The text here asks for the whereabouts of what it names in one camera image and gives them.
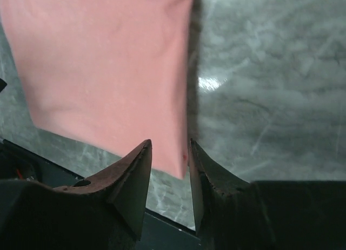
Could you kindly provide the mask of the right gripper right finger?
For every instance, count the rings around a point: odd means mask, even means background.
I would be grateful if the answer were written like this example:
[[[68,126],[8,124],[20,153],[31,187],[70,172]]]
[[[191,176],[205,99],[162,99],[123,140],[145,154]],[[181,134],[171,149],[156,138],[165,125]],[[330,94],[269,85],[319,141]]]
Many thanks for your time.
[[[249,183],[194,140],[189,167],[203,249],[345,249],[344,181]]]

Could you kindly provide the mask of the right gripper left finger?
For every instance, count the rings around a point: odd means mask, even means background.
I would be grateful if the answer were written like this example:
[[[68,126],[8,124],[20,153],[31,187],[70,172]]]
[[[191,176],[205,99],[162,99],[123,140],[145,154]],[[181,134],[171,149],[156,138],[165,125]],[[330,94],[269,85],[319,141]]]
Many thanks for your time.
[[[135,249],[152,162],[145,140],[74,185],[1,180],[1,249]]]

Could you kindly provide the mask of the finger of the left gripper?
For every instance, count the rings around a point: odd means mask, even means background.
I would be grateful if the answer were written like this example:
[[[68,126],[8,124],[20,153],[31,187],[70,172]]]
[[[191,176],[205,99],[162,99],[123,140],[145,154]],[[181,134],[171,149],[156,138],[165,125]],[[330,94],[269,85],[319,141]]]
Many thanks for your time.
[[[0,79],[0,92],[2,92],[7,86],[7,83],[3,80]]]

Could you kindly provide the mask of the pink t shirt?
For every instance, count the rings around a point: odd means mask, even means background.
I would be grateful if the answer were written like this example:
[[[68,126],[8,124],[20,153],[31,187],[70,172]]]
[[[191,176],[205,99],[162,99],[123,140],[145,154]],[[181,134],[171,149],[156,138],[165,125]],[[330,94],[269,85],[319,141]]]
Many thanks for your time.
[[[118,156],[146,139],[184,178],[193,0],[1,0],[1,22],[40,129]]]

